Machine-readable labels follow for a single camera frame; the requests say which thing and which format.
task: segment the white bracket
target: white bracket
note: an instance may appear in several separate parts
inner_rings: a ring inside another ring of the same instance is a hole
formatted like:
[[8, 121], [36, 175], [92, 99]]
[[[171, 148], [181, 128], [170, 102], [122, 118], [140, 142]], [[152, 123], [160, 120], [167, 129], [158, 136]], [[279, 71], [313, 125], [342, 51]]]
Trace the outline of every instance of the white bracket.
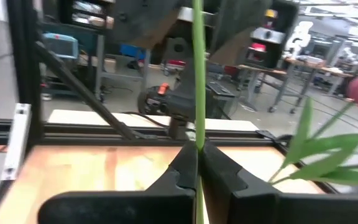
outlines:
[[16, 104], [1, 180], [16, 180], [29, 135], [31, 105]]

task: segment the caster wheel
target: caster wheel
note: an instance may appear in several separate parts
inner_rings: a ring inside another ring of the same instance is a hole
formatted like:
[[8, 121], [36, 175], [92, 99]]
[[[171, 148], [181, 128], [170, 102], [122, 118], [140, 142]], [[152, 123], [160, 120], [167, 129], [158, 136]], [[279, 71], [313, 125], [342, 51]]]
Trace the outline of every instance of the caster wheel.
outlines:
[[269, 113], [274, 113], [276, 110], [277, 110], [276, 107], [271, 106], [271, 107], [268, 109], [268, 112], [269, 112]]

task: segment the green plant stem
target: green plant stem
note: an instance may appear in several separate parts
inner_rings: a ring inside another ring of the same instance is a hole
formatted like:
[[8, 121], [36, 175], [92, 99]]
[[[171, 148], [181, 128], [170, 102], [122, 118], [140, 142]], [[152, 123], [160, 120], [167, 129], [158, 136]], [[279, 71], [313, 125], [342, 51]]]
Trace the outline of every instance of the green plant stem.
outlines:
[[196, 193], [196, 224], [204, 223], [204, 197], [203, 197], [203, 182], [201, 181], [201, 176], [198, 176], [198, 186], [199, 189]]
[[193, 0], [193, 47], [196, 77], [196, 145], [201, 152], [205, 141], [205, 38], [203, 1]]
[[319, 128], [317, 132], [310, 139], [315, 139], [319, 137], [323, 132], [325, 132], [325, 130], [331, 127], [338, 120], [338, 118], [342, 116], [342, 114], [344, 114], [353, 105], [355, 105], [353, 101], [348, 102], [347, 105], [345, 105], [340, 111], [338, 111], [329, 121], [325, 122], [325, 124], [321, 128]]
[[279, 168], [274, 174], [273, 176], [271, 176], [271, 178], [268, 180], [269, 183], [271, 183], [274, 178], [276, 178], [276, 176], [281, 172], [281, 170], [283, 170], [283, 168]]
[[289, 177], [284, 177], [284, 178], [281, 178], [280, 180], [273, 182], [273, 183], [272, 183], [272, 185], [275, 185], [275, 184], [281, 183], [281, 182], [283, 182], [284, 180], [289, 180], [289, 179], [290, 179]]

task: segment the screw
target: screw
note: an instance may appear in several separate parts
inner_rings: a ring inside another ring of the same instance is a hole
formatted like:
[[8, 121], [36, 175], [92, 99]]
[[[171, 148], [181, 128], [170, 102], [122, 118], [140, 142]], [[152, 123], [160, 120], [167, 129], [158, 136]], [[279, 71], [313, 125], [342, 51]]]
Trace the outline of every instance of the screw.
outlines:
[[11, 173], [13, 173], [13, 168], [8, 168], [8, 169], [6, 169], [6, 172], [8, 173], [8, 174], [11, 174]]
[[121, 22], [126, 22], [128, 17], [127, 17], [127, 14], [125, 12], [120, 12], [118, 14], [118, 19], [121, 21]]

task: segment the teal device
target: teal device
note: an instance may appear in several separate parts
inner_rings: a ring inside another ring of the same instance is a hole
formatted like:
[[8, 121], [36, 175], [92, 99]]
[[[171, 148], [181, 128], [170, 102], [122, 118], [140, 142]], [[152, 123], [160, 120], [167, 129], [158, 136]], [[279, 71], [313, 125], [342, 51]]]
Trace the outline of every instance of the teal device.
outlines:
[[45, 46], [59, 58], [78, 59], [78, 40], [69, 35], [43, 34]]

